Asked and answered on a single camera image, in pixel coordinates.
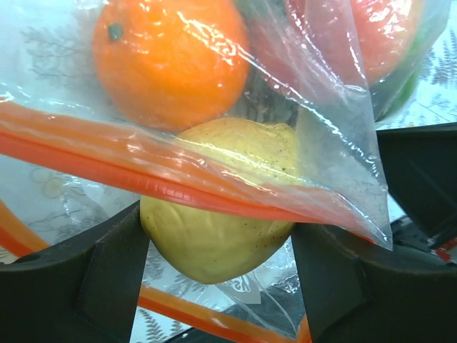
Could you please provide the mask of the fake peach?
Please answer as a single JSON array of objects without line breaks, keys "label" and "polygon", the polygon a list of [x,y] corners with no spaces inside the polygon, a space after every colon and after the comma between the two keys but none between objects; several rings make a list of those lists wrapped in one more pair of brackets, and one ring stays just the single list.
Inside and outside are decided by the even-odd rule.
[{"label": "fake peach", "polygon": [[334,74],[373,85],[404,60],[419,28],[423,1],[283,1],[286,14],[262,9],[249,21],[262,77],[275,91],[321,91]]}]

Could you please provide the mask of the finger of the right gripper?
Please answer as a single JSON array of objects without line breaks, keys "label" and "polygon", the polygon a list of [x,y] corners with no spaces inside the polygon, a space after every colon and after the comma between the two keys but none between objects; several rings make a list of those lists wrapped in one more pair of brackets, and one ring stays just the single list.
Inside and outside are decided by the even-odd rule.
[{"label": "finger of the right gripper", "polygon": [[428,237],[456,237],[456,124],[377,132],[391,196]]}]

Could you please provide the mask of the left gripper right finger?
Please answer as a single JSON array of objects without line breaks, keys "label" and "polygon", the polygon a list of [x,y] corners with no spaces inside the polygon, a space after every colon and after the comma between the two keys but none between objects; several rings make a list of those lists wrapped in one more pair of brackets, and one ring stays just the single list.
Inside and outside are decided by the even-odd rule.
[{"label": "left gripper right finger", "polygon": [[313,342],[455,342],[456,267],[339,227],[292,234]]}]

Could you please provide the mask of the yellow fake pear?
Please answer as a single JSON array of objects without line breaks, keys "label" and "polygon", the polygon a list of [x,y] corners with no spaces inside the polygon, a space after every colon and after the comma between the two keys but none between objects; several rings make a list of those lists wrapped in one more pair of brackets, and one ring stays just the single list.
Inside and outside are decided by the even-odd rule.
[{"label": "yellow fake pear", "polygon": [[[254,184],[254,174],[298,182],[296,133],[288,124],[224,117],[181,133],[180,138]],[[260,219],[250,208],[228,211],[221,202],[204,209],[152,197],[140,200],[140,219],[162,257],[186,277],[218,284],[240,277],[269,259],[288,239],[292,223]]]}]

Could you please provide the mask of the orange fake tangerine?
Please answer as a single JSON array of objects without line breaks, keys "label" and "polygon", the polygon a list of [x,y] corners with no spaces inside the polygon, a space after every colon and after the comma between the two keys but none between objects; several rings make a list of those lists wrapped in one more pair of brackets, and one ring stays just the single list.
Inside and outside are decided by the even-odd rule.
[{"label": "orange fake tangerine", "polygon": [[92,56],[115,107],[180,132],[226,113],[249,75],[246,25],[233,1],[107,1]]}]

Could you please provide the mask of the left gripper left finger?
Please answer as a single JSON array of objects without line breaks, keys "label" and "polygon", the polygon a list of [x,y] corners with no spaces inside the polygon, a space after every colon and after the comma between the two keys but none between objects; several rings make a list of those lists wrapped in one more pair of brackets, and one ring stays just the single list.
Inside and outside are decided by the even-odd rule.
[{"label": "left gripper left finger", "polygon": [[129,342],[149,238],[139,203],[1,265],[2,342]]}]

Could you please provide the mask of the clear zip top bag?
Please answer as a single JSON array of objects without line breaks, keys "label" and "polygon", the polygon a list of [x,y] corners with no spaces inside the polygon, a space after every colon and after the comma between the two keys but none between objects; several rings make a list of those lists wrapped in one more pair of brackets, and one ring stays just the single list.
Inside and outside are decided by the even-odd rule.
[{"label": "clear zip top bag", "polygon": [[[248,24],[262,9],[284,16],[283,1],[233,1],[247,28],[250,69],[242,95],[215,119],[288,124],[296,133],[295,184],[259,174],[259,184],[244,181],[245,164],[231,168],[180,138],[195,126],[159,131],[125,117],[101,86],[92,56],[106,2],[1,3],[1,158],[137,194],[139,216],[143,196],[197,209],[221,202],[228,211],[250,208],[260,219],[292,223],[283,244],[292,243],[297,224],[329,225],[456,267],[456,237],[430,243],[389,192],[377,138],[387,129],[379,126],[384,118],[375,122],[367,81],[345,84],[330,74],[331,85],[321,91],[283,94],[262,77]],[[430,24],[433,38],[421,68],[439,36],[456,30],[454,1],[423,2],[419,25]],[[179,339],[237,342],[198,324]]]}]

